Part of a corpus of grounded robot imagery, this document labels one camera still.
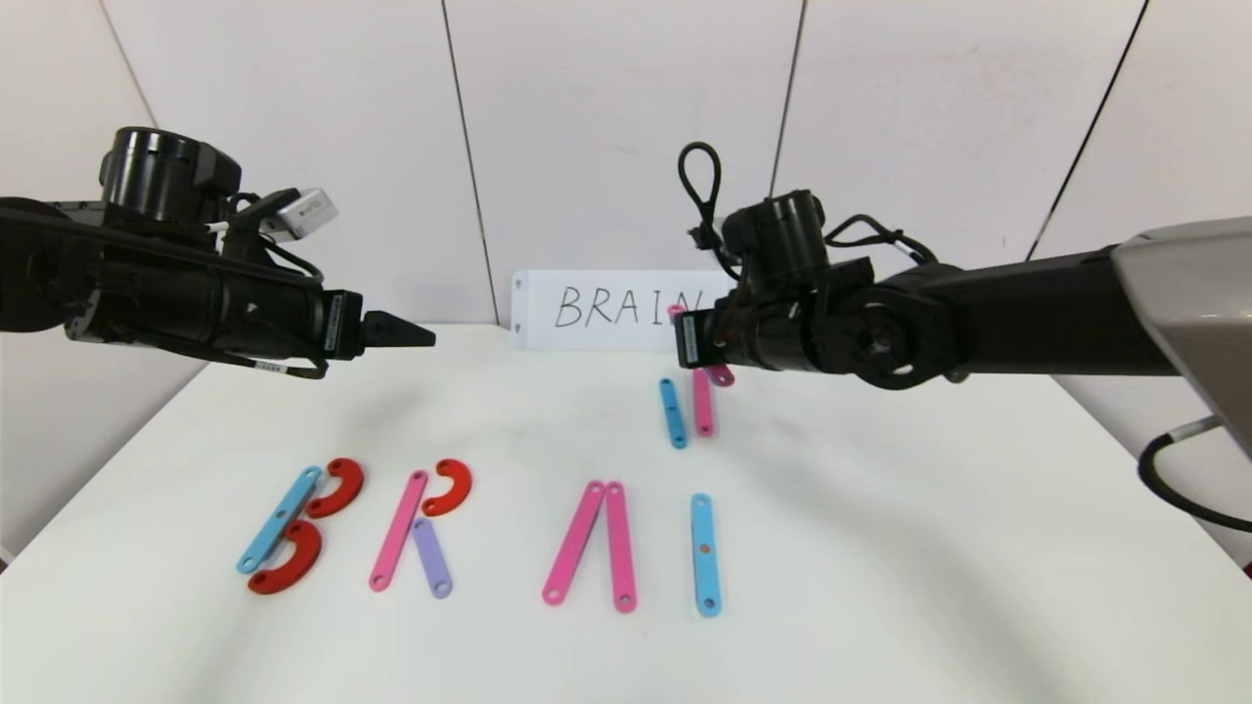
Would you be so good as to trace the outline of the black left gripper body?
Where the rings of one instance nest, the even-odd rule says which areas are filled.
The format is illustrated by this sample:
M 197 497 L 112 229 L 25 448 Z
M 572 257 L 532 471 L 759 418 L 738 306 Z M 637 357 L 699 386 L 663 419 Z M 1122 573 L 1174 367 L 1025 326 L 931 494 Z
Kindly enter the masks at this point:
M 362 294 L 327 291 L 316 277 L 279 266 L 225 264 L 215 276 L 217 361 L 327 365 L 362 355 Z

